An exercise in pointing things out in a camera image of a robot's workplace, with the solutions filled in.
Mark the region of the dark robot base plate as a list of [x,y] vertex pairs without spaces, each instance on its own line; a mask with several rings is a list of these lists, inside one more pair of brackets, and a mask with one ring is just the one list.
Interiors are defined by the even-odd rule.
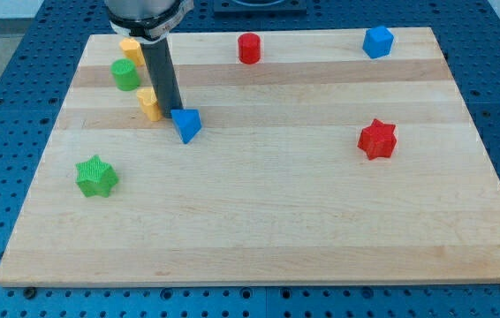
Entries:
[[305,0],[213,0],[215,13],[278,13],[307,11]]

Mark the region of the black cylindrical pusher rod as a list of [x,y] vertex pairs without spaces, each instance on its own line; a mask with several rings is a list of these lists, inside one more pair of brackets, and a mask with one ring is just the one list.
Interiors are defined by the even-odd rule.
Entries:
[[140,46],[162,115],[171,118],[171,112],[182,110],[183,103],[169,43],[164,38],[159,42]]

